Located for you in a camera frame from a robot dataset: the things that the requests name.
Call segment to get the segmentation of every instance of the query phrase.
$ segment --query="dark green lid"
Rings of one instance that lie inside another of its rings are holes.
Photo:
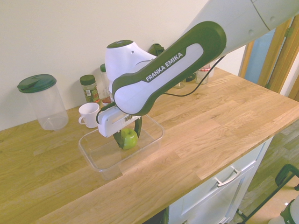
[[[107,46],[107,48],[119,48],[133,43],[131,40],[116,41]]]
[[[95,83],[95,78],[93,75],[85,75],[80,78],[81,85],[91,85]]]
[[[46,90],[54,86],[55,83],[56,79],[52,75],[41,74],[30,76],[22,80],[17,87],[20,92],[33,93]]]
[[[101,72],[106,72],[105,64],[101,64],[100,69],[101,69]]]

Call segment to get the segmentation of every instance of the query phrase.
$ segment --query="clear plastic jar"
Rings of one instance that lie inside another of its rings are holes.
[[[100,103],[97,83],[93,75],[85,75],[80,78],[85,99],[88,103]]]
[[[18,89],[26,94],[43,129],[57,131],[67,125],[69,117],[52,75],[28,77],[19,83]]]

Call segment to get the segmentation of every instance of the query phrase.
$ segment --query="clear plastic container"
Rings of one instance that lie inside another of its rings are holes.
[[[66,126],[69,117],[53,76],[28,77],[19,83],[18,89],[26,94],[43,129],[56,131]]]
[[[134,125],[133,122],[127,127],[133,129]],[[134,148],[121,149],[113,136],[106,138],[94,130],[79,140],[79,149],[91,168],[110,180],[158,150],[163,134],[164,129],[146,115],[142,117],[140,137]]]

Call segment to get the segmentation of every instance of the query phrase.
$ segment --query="cabinet drawer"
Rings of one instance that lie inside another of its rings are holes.
[[[259,145],[258,147],[244,155],[242,158],[238,159],[232,165],[225,168],[217,175],[205,181],[200,186],[186,194],[183,200],[182,215],[190,209],[192,209],[197,204],[203,203],[206,199],[216,194],[217,191],[221,189],[217,181],[233,181],[235,178],[237,178],[238,175],[241,174],[241,172],[245,172],[247,169],[254,166],[259,157],[263,155],[262,151],[265,146],[265,143]]]

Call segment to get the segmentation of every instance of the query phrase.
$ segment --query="silver handle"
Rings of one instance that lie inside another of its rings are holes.
[[[222,186],[224,186],[224,185],[227,185],[228,183],[231,183],[235,178],[237,178],[240,174],[241,174],[241,170],[237,170],[237,169],[235,169],[234,167],[231,167],[231,168],[233,168],[234,169],[234,172],[235,172],[235,175],[233,175],[231,178],[229,178],[227,181],[225,181],[225,182],[221,182],[217,177],[215,177],[215,180],[217,181],[217,187],[219,188],[219,187],[222,187]]]

